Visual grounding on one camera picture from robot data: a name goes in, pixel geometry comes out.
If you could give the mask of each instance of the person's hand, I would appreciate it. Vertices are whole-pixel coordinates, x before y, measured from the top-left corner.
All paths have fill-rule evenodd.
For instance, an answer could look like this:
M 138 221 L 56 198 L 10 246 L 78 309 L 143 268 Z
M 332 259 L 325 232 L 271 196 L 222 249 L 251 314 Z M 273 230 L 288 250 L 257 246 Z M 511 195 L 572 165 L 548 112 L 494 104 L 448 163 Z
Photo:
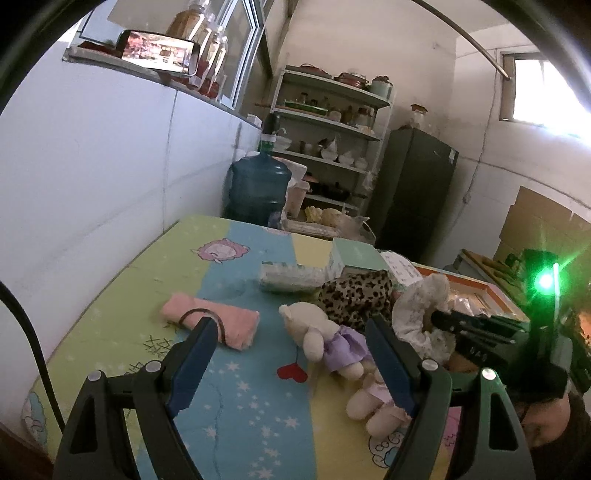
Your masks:
M 555 441 L 566 430 L 570 419 L 568 393 L 564 397 L 548 402 L 518 404 L 517 415 L 523 419 L 521 426 L 530 449 Z

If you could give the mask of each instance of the mint green box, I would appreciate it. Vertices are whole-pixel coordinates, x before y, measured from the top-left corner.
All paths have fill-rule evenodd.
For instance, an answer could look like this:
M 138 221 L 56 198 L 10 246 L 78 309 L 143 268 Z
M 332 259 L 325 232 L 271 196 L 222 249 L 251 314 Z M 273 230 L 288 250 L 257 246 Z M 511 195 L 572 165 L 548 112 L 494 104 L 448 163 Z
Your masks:
M 332 240 L 326 273 L 329 280 L 373 270 L 389 270 L 379 252 L 370 244 L 335 238 Z

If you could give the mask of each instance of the plush toy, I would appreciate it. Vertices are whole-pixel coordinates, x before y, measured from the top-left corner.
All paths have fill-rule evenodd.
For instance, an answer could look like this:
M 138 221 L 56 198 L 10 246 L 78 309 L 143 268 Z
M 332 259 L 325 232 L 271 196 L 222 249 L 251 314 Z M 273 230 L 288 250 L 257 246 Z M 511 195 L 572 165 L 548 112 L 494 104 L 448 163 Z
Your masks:
M 392 328 L 396 337 L 408 342 L 421 358 L 433 358 L 445 364 L 455 350 L 455 337 L 431 323 L 435 309 L 448 311 L 449 281 L 445 275 L 432 274 L 410 285 L 392 307 Z M 369 415 L 366 430 L 376 439 L 384 439 L 411 418 L 393 402 L 378 370 L 368 375 L 363 386 L 349 399 L 347 415 L 363 420 Z
M 348 380 L 358 380 L 375 369 L 365 337 L 329 320 L 320 307 L 301 301 L 282 305 L 279 313 L 287 332 L 310 362 L 323 360 L 330 372 Z
M 377 370 L 365 377 L 362 388 L 347 402 L 346 411 L 352 420 L 363 420 L 373 414 L 365 429 L 376 440 L 383 440 L 399 427 L 408 427 L 411 421 L 411 417 L 392 401 Z

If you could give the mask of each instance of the metal pipe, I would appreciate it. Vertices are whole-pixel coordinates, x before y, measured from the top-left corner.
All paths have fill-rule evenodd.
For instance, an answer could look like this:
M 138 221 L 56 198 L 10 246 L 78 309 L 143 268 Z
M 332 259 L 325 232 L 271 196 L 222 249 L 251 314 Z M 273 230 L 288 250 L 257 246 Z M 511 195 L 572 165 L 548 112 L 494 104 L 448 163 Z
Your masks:
M 464 30 L 462 27 L 460 27 L 457 23 L 455 23 L 450 18 L 447 18 L 439 10 L 437 10 L 437 8 L 429 5 L 427 2 L 424 2 L 423 0 L 412 0 L 412 1 L 415 2 L 417 5 L 420 5 L 421 7 L 423 7 L 425 10 L 428 10 L 433 15 L 435 15 L 437 18 L 440 18 L 447 25 L 449 25 L 450 27 L 452 27 L 462 37 L 464 37 L 468 42 L 470 42 L 474 46 L 475 49 L 477 49 L 480 53 L 482 53 L 484 55 L 484 57 L 491 63 L 491 65 L 494 68 L 496 68 L 501 75 L 503 75 L 503 77 L 505 78 L 505 80 L 511 80 L 511 77 L 503 69 L 503 67 L 501 67 L 497 63 L 497 61 L 492 57 L 492 55 L 490 53 L 488 53 L 482 45 L 480 45 L 476 40 L 474 40 L 474 38 L 472 38 L 472 36 L 466 30 Z

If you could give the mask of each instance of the tiled wall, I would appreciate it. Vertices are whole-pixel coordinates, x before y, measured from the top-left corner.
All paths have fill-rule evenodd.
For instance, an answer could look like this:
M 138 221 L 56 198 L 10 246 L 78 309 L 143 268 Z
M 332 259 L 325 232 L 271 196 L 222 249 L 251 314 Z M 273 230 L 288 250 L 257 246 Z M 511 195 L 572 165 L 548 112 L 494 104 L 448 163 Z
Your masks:
M 190 213 L 220 214 L 228 168 L 259 136 L 185 93 L 63 62 L 65 47 L 45 54 L 0 116 L 0 278 L 46 357 L 165 228 Z M 0 307 L 0 421 L 17 433 L 36 376 L 20 327 Z

